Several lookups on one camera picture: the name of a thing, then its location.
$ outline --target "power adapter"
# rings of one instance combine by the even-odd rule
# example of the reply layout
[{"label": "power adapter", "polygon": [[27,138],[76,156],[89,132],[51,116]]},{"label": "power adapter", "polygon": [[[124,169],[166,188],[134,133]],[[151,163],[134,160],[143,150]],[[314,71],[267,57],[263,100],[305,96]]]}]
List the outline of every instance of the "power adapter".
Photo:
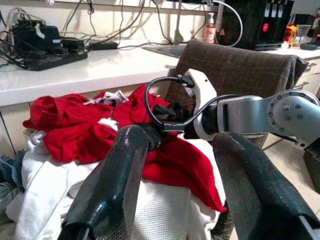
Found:
[{"label": "power adapter", "polygon": [[115,41],[107,41],[107,42],[91,42],[89,44],[89,49],[92,51],[98,51],[98,50],[112,50],[117,49],[118,43]]}]

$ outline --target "tile floor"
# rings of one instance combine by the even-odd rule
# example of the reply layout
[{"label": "tile floor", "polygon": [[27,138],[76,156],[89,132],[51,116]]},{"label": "tile floor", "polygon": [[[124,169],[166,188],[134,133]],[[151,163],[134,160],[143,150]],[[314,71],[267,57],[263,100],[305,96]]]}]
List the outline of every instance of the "tile floor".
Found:
[{"label": "tile floor", "polygon": [[[295,186],[306,203],[320,219],[320,194],[313,186],[305,161],[304,151],[294,143],[281,140],[264,150],[279,171]],[[233,230],[230,240],[238,240]]]}]

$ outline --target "wall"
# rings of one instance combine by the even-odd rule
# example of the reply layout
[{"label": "wall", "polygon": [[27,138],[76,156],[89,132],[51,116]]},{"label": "wall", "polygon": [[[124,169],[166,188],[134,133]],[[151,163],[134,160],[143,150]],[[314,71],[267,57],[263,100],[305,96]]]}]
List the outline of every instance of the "wall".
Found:
[{"label": "wall", "polygon": [[320,0],[295,0],[291,14],[315,15],[320,8]]},{"label": "wall", "polygon": [[[67,16],[76,7],[75,3],[56,2],[53,6],[49,6],[44,1],[34,0],[1,0],[1,11],[6,18],[8,12],[12,7],[21,7],[29,14],[38,16],[55,24],[59,30],[62,30],[65,25]],[[197,5],[189,5],[189,8],[199,8]],[[95,13],[92,15],[92,22],[96,28],[97,34],[106,35],[119,29],[121,22],[121,7],[119,5],[94,5]],[[72,32],[85,32],[93,34],[90,25],[89,16],[87,13],[88,5],[81,4],[79,10],[76,12],[72,22],[69,25],[68,31]],[[123,9],[124,22],[122,27],[131,23],[134,16],[137,15],[139,7],[125,6]],[[143,10],[142,21],[145,20],[150,14],[155,11],[152,5],[148,5]],[[177,10],[176,9],[161,9],[161,22],[166,36],[172,39],[175,35]],[[180,33],[185,41],[188,41],[193,33],[204,23],[203,10],[183,10],[180,20]],[[128,37],[134,32],[133,29],[127,30],[122,34],[122,37]],[[203,30],[197,35],[202,38]],[[131,39],[148,39],[150,41],[159,41],[163,39],[160,31],[158,15],[153,13],[147,23],[140,27],[131,37]]]}]

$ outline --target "plaid fabric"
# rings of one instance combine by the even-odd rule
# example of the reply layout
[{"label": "plaid fabric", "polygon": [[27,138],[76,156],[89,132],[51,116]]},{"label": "plaid fabric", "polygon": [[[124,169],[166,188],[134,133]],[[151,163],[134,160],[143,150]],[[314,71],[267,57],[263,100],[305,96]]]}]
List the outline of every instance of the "plaid fabric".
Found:
[{"label": "plaid fabric", "polygon": [[[256,95],[263,98],[292,88],[308,62],[295,55],[277,55],[225,47],[191,40],[172,76],[195,69],[206,74],[218,96],[224,94]],[[165,101],[195,103],[186,90],[170,83]],[[253,140],[262,147],[265,137]]]}]

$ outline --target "white countertop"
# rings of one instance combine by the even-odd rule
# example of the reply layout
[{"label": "white countertop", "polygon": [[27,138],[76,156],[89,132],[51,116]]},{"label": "white countertop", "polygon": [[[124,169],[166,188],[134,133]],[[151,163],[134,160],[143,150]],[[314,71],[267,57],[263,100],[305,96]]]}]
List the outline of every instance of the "white countertop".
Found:
[{"label": "white countertop", "polygon": [[44,71],[17,66],[0,69],[0,107],[45,96],[87,93],[144,84],[167,76],[179,59],[142,48],[89,52],[88,58]]}]

